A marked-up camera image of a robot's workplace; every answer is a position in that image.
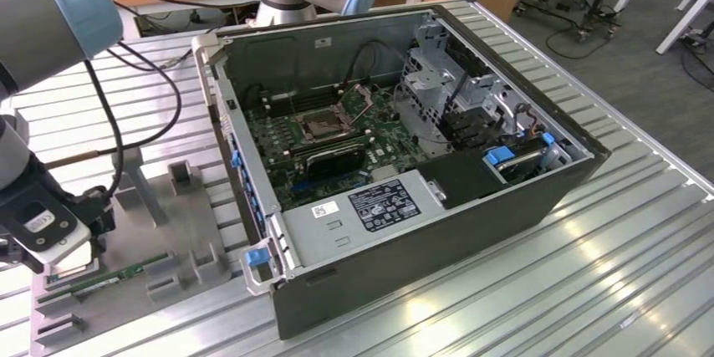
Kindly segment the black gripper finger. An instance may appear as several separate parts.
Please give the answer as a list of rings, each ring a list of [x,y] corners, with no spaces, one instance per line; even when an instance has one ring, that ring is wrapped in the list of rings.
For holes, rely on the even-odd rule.
[[[13,238],[1,239],[0,261],[7,264],[21,263],[33,273],[42,272],[42,264]]]
[[[89,225],[90,230],[90,246],[92,246],[92,256],[98,257],[101,253],[105,252],[105,236],[108,232],[114,230],[114,219],[113,217],[100,217]]]

